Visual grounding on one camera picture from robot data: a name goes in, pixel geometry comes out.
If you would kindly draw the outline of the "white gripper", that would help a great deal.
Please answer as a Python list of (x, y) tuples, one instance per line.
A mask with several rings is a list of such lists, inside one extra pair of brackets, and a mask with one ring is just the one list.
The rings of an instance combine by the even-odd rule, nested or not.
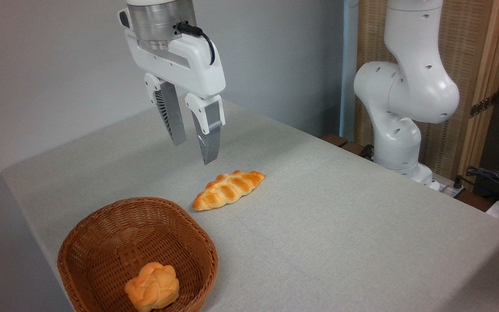
[(152, 104), (175, 146), (186, 142), (175, 86), (190, 92), (185, 102), (192, 118), (204, 165), (216, 160), (220, 127), (225, 125), (220, 94), (226, 87), (216, 48), (204, 37), (182, 33), (196, 26), (193, 8), (123, 8), (118, 18), (124, 27), (134, 62), (144, 77)]

